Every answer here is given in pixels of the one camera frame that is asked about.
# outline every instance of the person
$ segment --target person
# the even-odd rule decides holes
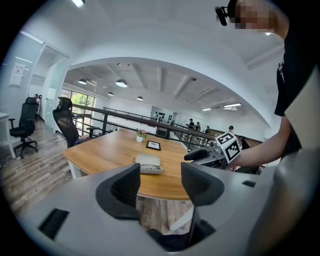
[[[196,122],[194,129],[196,129],[197,131],[200,131],[201,127],[199,122]]]
[[[37,103],[37,104],[40,104],[39,95],[38,95],[38,94],[35,94],[35,95],[34,95],[34,98],[36,98],[36,103]]]
[[[281,117],[279,131],[264,143],[243,150],[229,167],[270,163],[301,148],[285,110],[299,94],[316,64],[319,65],[319,40],[315,35],[315,10],[318,8],[315,5],[317,2],[312,2],[308,10],[302,10],[299,4],[281,0],[230,0],[227,13],[231,22],[238,28],[278,35],[284,40],[284,54],[275,73],[278,99],[274,113]]]
[[[229,132],[234,134],[234,126],[233,125],[230,125],[229,126]]]
[[[247,150],[251,148],[251,145],[248,141],[248,139],[245,136],[239,136],[239,139],[241,140],[241,145],[243,150]]]
[[[206,130],[205,130],[205,133],[206,133],[206,134],[209,134],[209,133],[210,133],[209,128],[210,128],[209,125],[207,125],[207,126],[206,126]]]
[[[188,126],[188,128],[193,129],[195,127],[195,123],[194,120],[192,118],[189,119],[190,123],[187,124],[186,126]]]
[[[38,120],[39,109],[40,109],[40,99],[39,99],[39,95],[38,95],[38,94],[35,94],[35,95],[34,95],[34,98],[35,98],[36,103],[39,104],[38,110],[36,111],[36,114],[35,114],[35,116],[34,116],[34,120]]]

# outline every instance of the picture frame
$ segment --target picture frame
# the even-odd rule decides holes
[[[159,142],[148,140],[146,143],[146,148],[151,150],[158,150],[161,151],[161,146]]]

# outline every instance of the black office chair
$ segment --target black office chair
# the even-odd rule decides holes
[[[89,139],[79,139],[78,129],[72,119],[70,108],[72,101],[66,97],[58,97],[60,99],[59,105],[52,111],[53,118],[66,139],[67,147],[71,148],[74,145],[86,142],[92,139],[93,132],[98,127],[89,127]]]
[[[19,126],[14,128],[14,118],[10,118],[9,121],[11,122],[10,135],[13,137],[20,137],[20,141],[22,142],[20,145],[14,147],[14,152],[16,149],[21,148],[20,157],[21,159],[24,158],[22,153],[24,152],[25,148],[32,148],[35,149],[35,152],[38,152],[37,149],[37,142],[35,140],[31,140],[28,136],[34,133],[35,127],[35,115],[38,111],[39,104],[37,104],[36,98],[28,97],[25,100],[25,103],[22,104],[22,111],[19,121]]]

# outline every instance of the person's arm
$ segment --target person's arm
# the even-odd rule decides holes
[[[250,148],[252,148],[251,145],[250,145],[250,143],[249,143],[249,141],[248,141],[247,139],[245,139],[244,141],[249,145]]]
[[[282,116],[277,134],[258,146],[241,151],[240,155],[230,163],[228,168],[235,166],[258,166],[279,159],[285,149],[290,132],[289,120],[285,116]]]

